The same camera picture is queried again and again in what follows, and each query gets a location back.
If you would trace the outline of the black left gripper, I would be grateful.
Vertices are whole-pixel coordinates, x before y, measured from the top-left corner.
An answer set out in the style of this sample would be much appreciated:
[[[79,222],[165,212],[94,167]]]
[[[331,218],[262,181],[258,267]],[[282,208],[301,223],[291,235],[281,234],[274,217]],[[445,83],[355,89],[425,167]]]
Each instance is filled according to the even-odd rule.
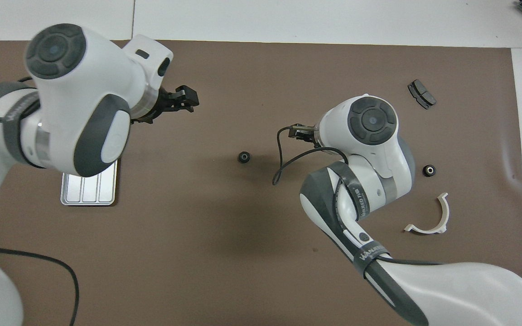
[[[189,113],[193,113],[196,104],[199,104],[197,92],[187,85],[181,85],[177,87],[175,89],[175,93],[166,91],[163,87],[161,87],[158,93],[157,101],[152,109],[143,117],[131,119],[131,124],[153,124],[154,120],[165,112],[186,110]]]

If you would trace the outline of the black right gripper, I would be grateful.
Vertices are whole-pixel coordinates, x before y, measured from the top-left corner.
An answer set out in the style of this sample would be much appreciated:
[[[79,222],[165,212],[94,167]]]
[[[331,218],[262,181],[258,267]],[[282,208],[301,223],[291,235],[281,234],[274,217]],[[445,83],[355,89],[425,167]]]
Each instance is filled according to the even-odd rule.
[[[317,129],[315,126],[308,126],[297,123],[289,127],[288,138],[312,143],[313,147],[321,147],[319,141],[315,137],[316,130]]]

